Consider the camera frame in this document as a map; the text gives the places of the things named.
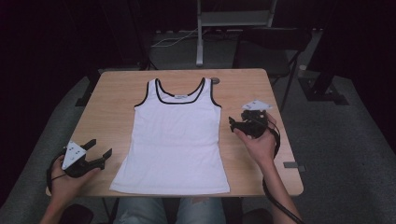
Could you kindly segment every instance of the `black trim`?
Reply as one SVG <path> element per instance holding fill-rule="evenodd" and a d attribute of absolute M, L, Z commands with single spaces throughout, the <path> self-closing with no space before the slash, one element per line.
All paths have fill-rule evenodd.
<path fill-rule="evenodd" d="M 145 99 L 143 99 L 143 101 L 142 101 L 140 104 L 135 105 L 134 107 L 140 106 L 140 105 L 142 105 L 143 103 L 145 103 L 146 100 L 148 99 L 148 96 L 149 96 L 149 82 L 148 82 L 148 85 L 147 85 L 147 87 L 146 87 L 146 96 L 145 96 Z"/>
<path fill-rule="evenodd" d="M 193 92 L 187 94 L 188 96 L 191 96 L 191 95 L 193 95 L 194 93 L 196 93 L 196 92 L 200 89 L 200 90 L 199 90 L 199 93 L 198 93 L 198 95 L 195 97 L 195 99 L 194 99 L 193 101 L 189 101 L 189 102 L 183 102 L 183 103 L 165 102 L 165 101 L 163 101 L 163 99 L 160 97 L 160 94 L 158 93 L 158 87 L 160 87 L 161 91 L 162 91 L 163 93 L 165 93 L 165 94 L 168 94 L 168 95 L 170 95 L 170 96 L 172 96 L 172 97 L 175 97 L 175 95 L 172 94 L 172 93 L 169 93 L 169 92 L 165 91 L 165 90 L 163 89 L 163 86 L 161 85 L 161 81 L 160 81 L 158 78 L 156 78 L 156 79 L 155 79 L 155 92 L 156 92 L 156 94 L 157 94 L 158 100 L 159 100 L 161 103 L 166 104 L 166 105 L 187 105 L 187 104 L 192 104 L 192 103 L 194 103 L 194 102 L 196 102 L 196 101 L 198 100 L 198 98 L 200 97 L 200 95 L 201 95 L 201 93 L 202 93 L 202 91 L 204 90 L 204 87 L 205 87 L 205 78 L 203 77 L 203 78 L 201 79 L 201 83 L 198 85 L 198 87 L 197 87 L 197 89 L 195 89 L 195 91 L 193 91 Z"/>
<path fill-rule="evenodd" d="M 212 100 L 213 105 L 221 107 L 221 105 L 216 103 L 215 98 L 213 98 L 213 85 L 215 85 L 214 81 L 210 79 L 210 99 Z"/>

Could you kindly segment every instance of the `person's left hand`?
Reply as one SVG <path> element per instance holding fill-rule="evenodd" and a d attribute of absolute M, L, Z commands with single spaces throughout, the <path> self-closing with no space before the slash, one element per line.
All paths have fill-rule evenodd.
<path fill-rule="evenodd" d="M 62 170 L 63 159 L 64 155 L 60 156 L 52 166 L 51 178 L 55 179 L 52 180 L 51 202 L 55 201 L 58 205 L 66 206 L 78 195 L 82 186 L 100 172 L 100 168 L 95 168 L 82 177 L 74 178 L 66 175 Z"/>

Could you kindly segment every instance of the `wooden table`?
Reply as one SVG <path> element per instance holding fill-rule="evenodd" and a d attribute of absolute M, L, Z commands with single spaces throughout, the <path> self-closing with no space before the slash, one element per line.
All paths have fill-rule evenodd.
<path fill-rule="evenodd" d="M 131 145 L 134 124 L 134 105 L 142 102 L 147 82 L 159 78 L 163 88 L 173 94 L 194 91 L 202 77 L 218 77 L 214 86 L 214 99 L 220 105 L 219 148 L 231 192 L 213 196 L 263 195 L 262 174 L 249 157 L 243 143 L 230 130 L 228 117 L 241 120 L 242 105 L 258 99 L 274 108 L 269 113 L 277 120 L 281 146 L 276 156 L 276 168 L 290 195 L 303 192 L 297 169 L 284 168 L 284 161 L 294 161 L 289 139 L 280 117 L 276 100 L 262 69 L 177 70 L 177 71 L 117 71 L 102 74 L 84 113 L 74 131 L 72 140 L 85 144 L 97 139 L 95 147 L 87 153 L 87 161 L 102 157 L 110 148 L 113 155 L 106 169 L 96 176 L 81 192 L 81 196 L 131 196 L 109 190 Z"/>

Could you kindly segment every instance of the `gray carpet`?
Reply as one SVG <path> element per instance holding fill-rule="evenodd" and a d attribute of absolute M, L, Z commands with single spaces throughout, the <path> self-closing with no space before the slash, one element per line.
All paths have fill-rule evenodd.
<path fill-rule="evenodd" d="M 157 39 L 173 35 L 157 35 Z M 319 34 L 300 63 L 307 64 Z M 196 40 L 173 47 L 153 48 L 150 58 L 159 69 L 196 69 Z M 235 42 L 205 42 L 205 68 L 230 68 Z M 349 105 L 307 102 L 293 80 L 282 113 L 294 156 L 307 168 L 301 173 L 304 193 L 294 198 L 306 223 L 396 223 L 396 156 L 365 109 L 353 83 L 335 77 L 334 86 Z M 0 210 L 1 223 L 37 223 L 49 197 L 45 195 L 45 170 L 51 158 L 69 140 L 82 107 L 74 107 L 88 85 L 83 78 L 59 103 L 14 190 Z M 280 101 L 286 79 L 274 86 Z M 108 205 L 114 199 L 107 199 Z M 93 223 L 106 222 L 99 198 L 79 198 L 95 213 Z M 263 197 L 244 199 L 244 210 L 269 207 Z"/>

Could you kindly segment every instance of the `chair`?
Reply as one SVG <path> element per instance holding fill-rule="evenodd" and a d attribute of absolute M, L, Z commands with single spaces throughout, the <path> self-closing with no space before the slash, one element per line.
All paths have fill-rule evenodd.
<path fill-rule="evenodd" d="M 269 78 L 289 77 L 288 86 L 282 100 L 283 110 L 289 94 L 297 59 L 311 41 L 312 35 L 305 29 L 253 27 L 246 29 L 238 37 L 233 68 L 263 68 Z M 289 60 L 287 51 L 293 52 Z"/>

